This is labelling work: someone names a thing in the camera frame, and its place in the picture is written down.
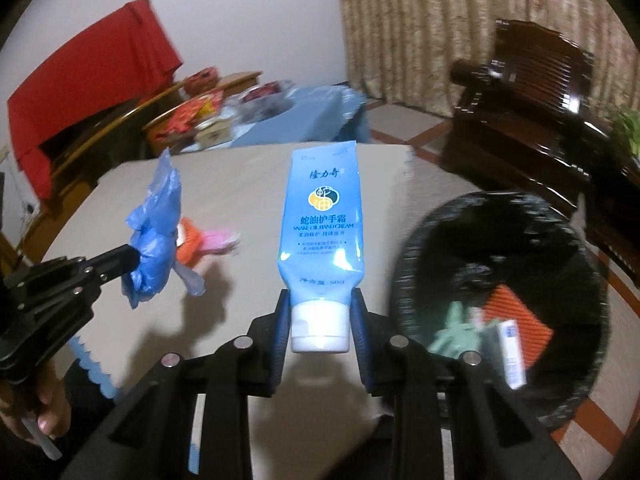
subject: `chair backrest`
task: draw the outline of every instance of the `chair backrest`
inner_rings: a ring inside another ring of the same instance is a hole
[[[491,70],[512,105],[567,123],[590,92],[593,55],[537,23],[496,20]]]

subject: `blue plastic bag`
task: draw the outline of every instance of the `blue plastic bag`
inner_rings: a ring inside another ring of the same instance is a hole
[[[134,231],[129,245],[140,252],[138,268],[122,277],[122,293],[132,308],[160,292],[171,269],[191,296],[204,293],[203,278],[175,259],[181,192],[180,173],[172,167],[169,151],[164,150],[144,203],[127,217],[127,224]]]

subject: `beige curtain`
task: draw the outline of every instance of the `beige curtain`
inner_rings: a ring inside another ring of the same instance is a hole
[[[591,98],[640,107],[639,56],[606,0],[341,0],[350,82],[372,97],[450,116],[458,58],[487,62],[496,18],[537,22],[595,55]]]

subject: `white wall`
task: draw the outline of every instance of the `white wall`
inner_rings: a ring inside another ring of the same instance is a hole
[[[0,51],[0,102],[50,54],[78,32],[130,0],[34,0]],[[263,80],[332,84],[346,79],[338,0],[151,0],[184,60],[184,77],[212,64],[225,73],[263,70]],[[6,110],[0,146],[8,142]],[[22,206],[6,173],[4,234],[16,243]],[[20,174],[24,200],[35,203]]]

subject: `black pants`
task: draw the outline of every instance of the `black pants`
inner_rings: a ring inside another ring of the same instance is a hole
[[[0,479],[54,480],[68,465],[89,435],[113,409],[113,401],[105,399],[86,371],[76,361],[65,376],[66,396],[71,404],[71,428],[56,439],[63,457],[49,460],[39,447],[28,444],[0,423]]]

